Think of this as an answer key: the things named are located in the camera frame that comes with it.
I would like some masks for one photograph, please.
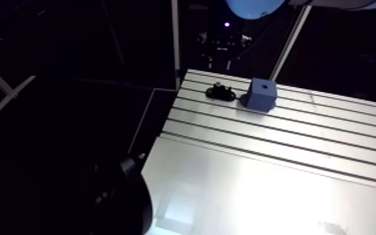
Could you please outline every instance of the cable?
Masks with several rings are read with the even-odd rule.
[[[284,5],[287,5],[286,2],[280,6],[280,8],[278,8],[278,12],[281,12],[280,9],[284,6]],[[220,62],[205,62],[203,64],[225,64],[225,63],[228,63],[229,61],[234,61],[236,60],[237,58],[243,56],[245,53],[249,52],[259,41],[260,39],[262,39],[262,35],[265,33],[265,31],[268,29],[268,27],[271,25],[271,23],[274,21],[274,19],[276,18],[276,13],[273,12],[272,15],[271,15],[271,18],[268,19],[267,23],[261,28],[261,30],[259,31],[259,33],[256,35],[254,41],[252,41],[252,43],[249,45],[249,47],[245,48],[242,52],[240,52],[238,55],[232,57],[231,59],[228,59],[228,60],[225,60],[225,61],[220,61]]]

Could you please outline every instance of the aluminum table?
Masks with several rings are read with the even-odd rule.
[[[217,81],[250,83],[188,71],[142,170],[148,234],[376,234],[376,102],[277,85],[260,113]]]

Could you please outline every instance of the dark background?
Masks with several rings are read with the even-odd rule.
[[[245,22],[259,42],[226,70],[199,59],[211,6],[180,1],[183,70],[268,78],[299,8],[277,11],[259,35],[273,15]],[[55,223],[72,217],[62,190],[79,192],[75,167],[148,154],[166,120],[171,1],[0,0],[0,38],[0,75],[12,87],[37,76],[0,112],[0,234],[69,233]],[[376,101],[376,10],[314,7],[277,82]]]

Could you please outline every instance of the black object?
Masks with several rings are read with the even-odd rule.
[[[216,82],[213,87],[210,87],[205,91],[205,95],[212,99],[220,99],[222,101],[234,101],[236,94],[232,91],[232,88],[222,85],[220,82]]]

